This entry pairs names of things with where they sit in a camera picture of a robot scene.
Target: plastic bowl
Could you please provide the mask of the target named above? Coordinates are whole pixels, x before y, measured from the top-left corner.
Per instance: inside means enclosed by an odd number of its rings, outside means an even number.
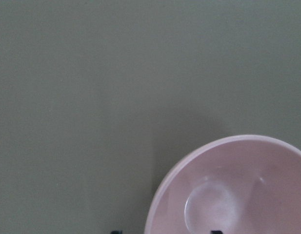
[[[254,135],[209,143],[159,186],[145,234],[301,234],[301,151]]]

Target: gray table surface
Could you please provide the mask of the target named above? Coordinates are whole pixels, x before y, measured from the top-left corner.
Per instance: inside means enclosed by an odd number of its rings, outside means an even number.
[[[0,234],[141,234],[238,134],[301,149],[301,0],[0,0]]]

